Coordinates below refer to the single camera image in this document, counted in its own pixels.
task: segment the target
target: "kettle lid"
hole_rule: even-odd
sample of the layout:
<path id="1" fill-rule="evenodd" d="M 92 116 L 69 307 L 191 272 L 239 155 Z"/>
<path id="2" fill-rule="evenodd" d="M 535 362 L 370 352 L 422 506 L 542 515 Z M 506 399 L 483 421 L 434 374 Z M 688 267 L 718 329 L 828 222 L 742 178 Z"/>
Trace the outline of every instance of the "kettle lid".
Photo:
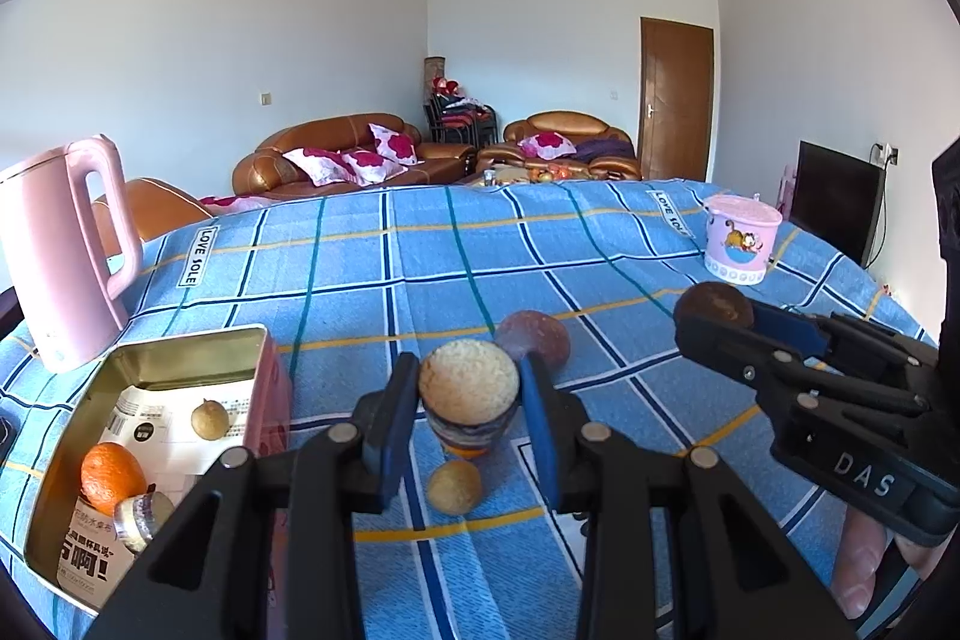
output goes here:
<path id="1" fill-rule="evenodd" d="M 27 172 L 27 170 L 40 166 L 40 164 L 45 164 L 47 161 L 52 161 L 55 158 L 64 157 L 66 151 L 66 145 L 62 145 L 59 148 L 50 148 L 42 153 L 37 153 L 37 155 L 32 155 L 19 164 L 13 164 L 13 166 L 7 167 L 3 172 L 0 172 L 0 185 L 7 180 L 13 179 L 13 177 L 17 175 L 22 175 L 23 172 Z"/>

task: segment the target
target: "cable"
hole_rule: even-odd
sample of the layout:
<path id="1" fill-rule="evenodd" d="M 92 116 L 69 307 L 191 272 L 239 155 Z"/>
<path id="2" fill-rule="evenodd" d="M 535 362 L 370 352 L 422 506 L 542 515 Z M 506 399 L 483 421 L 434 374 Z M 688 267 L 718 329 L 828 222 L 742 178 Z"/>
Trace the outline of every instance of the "cable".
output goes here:
<path id="1" fill-rule="evenodd" d="M 876 142 L 870 148 L 870 151 L 874 151 L 874 148 L 880 148 L 881 152 L 883 150 L 881 145 L 878 145 Z M 883 162 L 883 170 L 887 170 L 887 162 Z M 867 261 L 867 266 L 864 266 L 864 269 L 869 269 L 874 265 L 875 261 L 880 258 L 880 253 L 883 252 L 883 245 L 887 241 L 887 180 L 884 177 L 883 179 L 883 194 L 880 196 L 880 206 L 883 208 L 883 234 L 880 235 L 880 247 L 877 248 L 877 253 L 870 258 L 870 261 Z"/>

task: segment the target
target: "human hand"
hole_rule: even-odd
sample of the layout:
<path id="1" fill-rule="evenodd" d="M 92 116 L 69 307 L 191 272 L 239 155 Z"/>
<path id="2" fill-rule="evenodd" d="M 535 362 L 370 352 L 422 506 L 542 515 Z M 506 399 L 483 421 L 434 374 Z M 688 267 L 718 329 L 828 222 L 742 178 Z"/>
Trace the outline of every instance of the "human hand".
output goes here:
<path id="1" fill-rule="evenodd" d="M 949 544 L 949 537 L 936 548 L 924 548 L 899 534 L 894 535 L 904 561 L 921 579 L 926 579 L 940 561 Z M 887 531 L 869 515 L 847 507 L 840 548 L 833 562 L 830 590 L 847 618 L 859 618 L 874 595 L 875 574 L 887 547 Z"/>

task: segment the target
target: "orange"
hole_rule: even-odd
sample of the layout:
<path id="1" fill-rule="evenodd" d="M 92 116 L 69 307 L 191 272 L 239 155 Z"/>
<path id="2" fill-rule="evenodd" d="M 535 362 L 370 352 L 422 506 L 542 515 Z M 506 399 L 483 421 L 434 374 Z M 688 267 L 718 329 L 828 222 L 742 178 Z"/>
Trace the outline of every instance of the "orange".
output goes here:
<path id="1" fill-rule="evenodd" d="M 112 518 L 119 501 L 147 493 L 147 479 L 133 453 L 115 442 L 101 442 L 83 457 L 80 488 L 94 509 Z"/>

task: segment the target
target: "tv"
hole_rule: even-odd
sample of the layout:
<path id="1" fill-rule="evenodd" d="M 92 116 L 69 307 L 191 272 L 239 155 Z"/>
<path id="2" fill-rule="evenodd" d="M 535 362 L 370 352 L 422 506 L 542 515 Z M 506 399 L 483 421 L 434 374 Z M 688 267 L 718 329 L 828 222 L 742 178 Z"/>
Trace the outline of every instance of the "tv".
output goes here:
<path id="1" fill-rule="evenodd" d="M 867 161 L 800 142 L 790 220 L 867 266 L 886 176 Z"/>

